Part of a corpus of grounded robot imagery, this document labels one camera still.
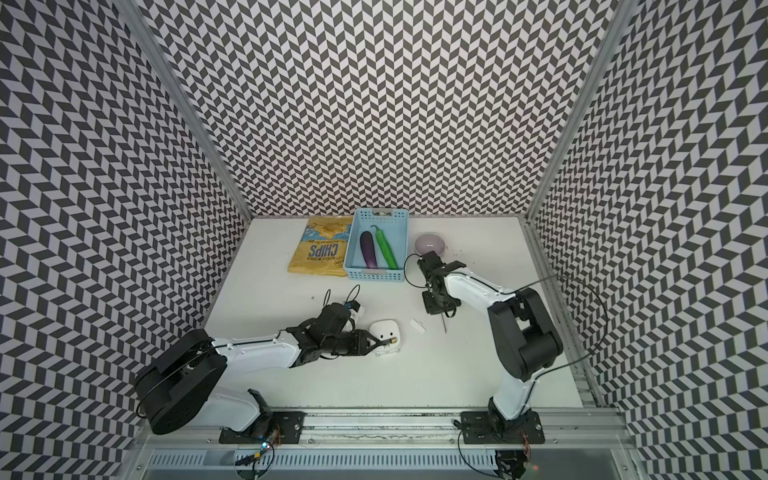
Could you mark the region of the white square alarm clock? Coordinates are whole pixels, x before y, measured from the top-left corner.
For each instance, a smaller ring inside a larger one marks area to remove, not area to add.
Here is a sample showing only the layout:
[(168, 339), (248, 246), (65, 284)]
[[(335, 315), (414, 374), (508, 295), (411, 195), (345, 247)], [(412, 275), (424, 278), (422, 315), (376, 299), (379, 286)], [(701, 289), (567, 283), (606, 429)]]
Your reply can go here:
[(398, 345), (396, 347), (392, 347), (391, 354), (395, 354), (399, 352), (401, 348), (402, 340), (401, 340), (400, 328), (396, 320), (394, 319), (378, 320), (376, 322), (373, 322), (369, 326), (368, 331), (370, 331), (374, 335), (383, 335), (389, 338), (396, 338), (398, 340)]

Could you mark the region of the white battery cover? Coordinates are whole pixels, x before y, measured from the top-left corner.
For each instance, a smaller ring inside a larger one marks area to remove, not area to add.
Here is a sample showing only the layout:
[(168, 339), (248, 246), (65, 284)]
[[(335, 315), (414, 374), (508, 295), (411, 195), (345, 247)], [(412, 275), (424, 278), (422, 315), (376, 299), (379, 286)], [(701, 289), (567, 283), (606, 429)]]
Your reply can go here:
[(412, 319), (410, 321), (410, 324), (420, 334), (425, 334), (426, 333), (426, 328), (419, 321), (417, 321), (415, 319)]

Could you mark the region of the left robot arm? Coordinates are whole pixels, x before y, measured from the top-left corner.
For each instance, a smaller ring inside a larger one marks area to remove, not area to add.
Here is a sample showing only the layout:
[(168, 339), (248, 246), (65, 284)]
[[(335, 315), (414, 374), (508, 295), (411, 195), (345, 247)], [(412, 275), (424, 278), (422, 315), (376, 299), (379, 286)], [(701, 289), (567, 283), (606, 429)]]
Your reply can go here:
[(299, 441), (304, 413), (274, 411), (254, 388), (229, 382), (265, 370), (291, 369), (318, 360), (395, 353), (400, 328), (391, 319), (362, 329), (355, 300), (328, 303), (320, 314), (275, 335), (249, 339), (213, 338), (203, 329), (186, 333), (133, 381), (137, 409), (155, 435), (186, 426), (220, 428), (222, 444)]

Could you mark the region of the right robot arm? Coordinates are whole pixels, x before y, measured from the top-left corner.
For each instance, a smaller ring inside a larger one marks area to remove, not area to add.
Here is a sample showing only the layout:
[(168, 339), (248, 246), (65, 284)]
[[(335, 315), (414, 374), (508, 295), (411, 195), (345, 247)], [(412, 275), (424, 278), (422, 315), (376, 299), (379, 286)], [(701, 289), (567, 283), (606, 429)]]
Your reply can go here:
[(499, 435), (529, 410), (535, 374), (563, 353), (561, 337), (538, 292), (505, 288), (481, 278), (460, 261), (428, 252), (417, 260), (424, 277), (422, 299), (430, 315), (450, 317), (461, 306), (487, 315), (494, 348), (506, 371), (490, 398), (486, 423)]

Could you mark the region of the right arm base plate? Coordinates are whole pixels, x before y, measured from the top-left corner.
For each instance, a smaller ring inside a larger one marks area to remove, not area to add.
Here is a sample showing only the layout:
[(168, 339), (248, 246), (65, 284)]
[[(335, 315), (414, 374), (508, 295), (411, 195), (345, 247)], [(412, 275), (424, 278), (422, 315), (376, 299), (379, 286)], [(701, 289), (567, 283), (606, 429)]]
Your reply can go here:
[(532, 410), (514, 420), (490, 411), (462, 411), (459, 422), (463, 441), (469, 445), (545, 443), (540, 417)]

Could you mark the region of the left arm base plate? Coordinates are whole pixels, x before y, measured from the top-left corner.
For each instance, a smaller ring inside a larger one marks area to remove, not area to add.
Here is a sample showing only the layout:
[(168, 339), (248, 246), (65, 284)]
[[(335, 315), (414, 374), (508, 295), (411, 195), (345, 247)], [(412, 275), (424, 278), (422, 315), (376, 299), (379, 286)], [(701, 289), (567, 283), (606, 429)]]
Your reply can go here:
[(220, 444), (295, 445), (300, 441), (306, 413), (304, 411), (273, 411), (261, 414), (242, 432), (223, 428)]

